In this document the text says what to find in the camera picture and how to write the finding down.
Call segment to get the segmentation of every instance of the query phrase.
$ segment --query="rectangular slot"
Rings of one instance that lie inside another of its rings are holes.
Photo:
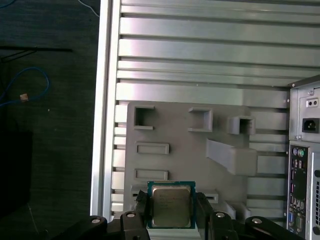
[[[303,118],[302,132],[309,134],[319,133],[319,118]]]
[[[208,107],[191,107],[189,113],[192,113],[192,127],[189,132],[212,132],[213,129],[213,111]]]
[[[137,181],[168,180],[168,171],[135,169],[134,170],[134,179]]]
[[[153,143],[153,142],[137,142],[136,152],[138,154],[169,154],[168,143]]]
[[[256,134],[256,119],[253,116],[235,116],[227,120],[229,134]]]
[[[146,123],[148,116],[154,113],[155,106],[140,105],[134,107],[134,129],[137,130],[153,130],[154,127]]]

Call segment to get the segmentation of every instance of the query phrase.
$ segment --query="network cable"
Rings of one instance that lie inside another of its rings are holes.
[[[0,5],[0,9],[4,9],[4,8],[10,6],[10,5],[13,4],[15,1],[16,1],[16,0],[12,0],[12,1],[10,1],[9,3],[5,3],[4,5]]]
[[[39,95],[36,95],[36,96],[32,96],[32,97],[28,97],[27,101],[34,101],[34,100],[37,100],[41,97],[43,97],[47,91],[49,90],[49,87],[50,87],[50,81],[49,81],[49,78],[48,78],[48,75],[43,71],[41,70],[40,68],[38,67],[35,67],[35,66],[32,66],[32,67],[28,67],[28,68],[25,68],[23,69],[22,71],[18,72],[14,78],[9,82],[8,86],[6,87],[5,91],[2,93],[2,95],[0,96],[0,101],[5,97],[6,93],[8,92],[9,88],[11,87],[11,85],[16,81],[16,79],[21,75],[23,74],[24,72],[27,72],[27,71],[30,71],[30,70],[36,70],[36,71],[39,71],[40,73],[43,74],[43,76],[45,77],[45,80],[46,80],[46,88],[44,89],[44,91],[42,93],[40,93]],[[7,102],[4,102],[4,103],[0,103],[0,107],[3,107],[5,105],[8,105],[8,104],[15,104],[15,103],[21,103],[22,100],[21,99],[17,99],[17,100],[10,100],[10,101],[7,101]]]

